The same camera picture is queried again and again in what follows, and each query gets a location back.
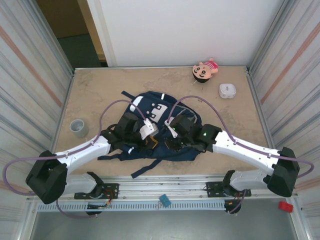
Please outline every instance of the blue object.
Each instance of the blue object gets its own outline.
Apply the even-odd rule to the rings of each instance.
[[[159,133],[156,134],[154,138],[158,141],[158,144],[154,149],[138,151],[135,148],[130,152],[130,154],[128,151],[132,146],[124,145],[121,148],[122,153],[114,154],[112,156],[100,156],[98,157],[98,160],[119,159],[120,161],[126,161],[134,159],[155,159],[149,166],[145,166],[131,174],[132,178],[136,178],[146,171],[153,169],[162,160],[181,162],[194,161],[196,159],[196,156],[200,152],[193,147],[184,147],[179,152],[176,152],[168,149],[165,144],[165,139],[171,136],[170,131],[165,126],[165,121],[168,119],[169,113],[177,101],[174,97],[155,91],[144,92],[138,96],[133,96],[126,91],[123,91],[122,94],[132,99],[132,102],[140,108],[144,116],[150,119],[152,123],[156,124]],[[144,124],[137,109],[129,105],[125,110],[125,113],[132,113],[136,115],[139,118],[141,125]],[[199,114],[181,102],[174,109],[172,117],[176,117],[177,115],[185,115],[197,125],[201,125],[202,123]]]
[[[162,203],[162,205],[167,208],[169,207],[169,205],[171,204],[171,201],[169,200],[169,198],[167,197],[167,195],[163,194],[162,196],[159,197],[160,202]]]

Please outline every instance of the beige marble surface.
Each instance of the beige marble surface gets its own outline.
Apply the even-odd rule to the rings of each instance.
[[[186,95],[198,95],[212,103],[221,113],[231,133],[252,143],[266,146],[266,140],[254,105],[243,67],[220,67],[219,72],[207,83],[195,83],[191,68],[145,69],[81,69],[75,73],[74,83],[62,123],[56,152],[70,149],[93,138],[99,127],[99,117],[105,107],[118,99],[128,99],[123,90],[136,96],[146,91],[163,92],[179,99]],[[233,99],[222,99],[218,93],[221,83],[236,87]],[[202,122],[222,127],[215,113],[197,99],[186,99],[186,105],[196,110]],[[105,114],[102,129],[117,123],[127,107],[118,103]],[[74,119],[84,120],[89,133],[86,138],[76,138],[69,130]],[[151,159],[131,161],[92,160],[76,170],[82,174],[92,171],[99,176],[129,176],[149,165]],[[228,170],[252,170],[254,167],[233,157],[218,153],[201,153],[195,161],[162,161],[146,175],[224,174]]]

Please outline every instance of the stuffed toy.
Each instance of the stuffed toy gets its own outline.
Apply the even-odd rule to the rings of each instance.
[[[198,66],[193,66],[192,74],[194,79],[199,83],[204,84],[207,82],[213,74],[218,72],[218,64],[214,62],[214,59],[211,57],[209,61],[202,63],[199,62]]]

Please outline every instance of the small gray cylinder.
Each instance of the small gray cylinder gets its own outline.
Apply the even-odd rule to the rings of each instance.
[[[89,128],[84,121],[76,119],[70,123],[70,130],[77,138],[83,138],[88,134]]]

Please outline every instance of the doorway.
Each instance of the doorway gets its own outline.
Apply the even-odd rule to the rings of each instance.
[[[36,0],[73,69],[107,67],[87,0]]]

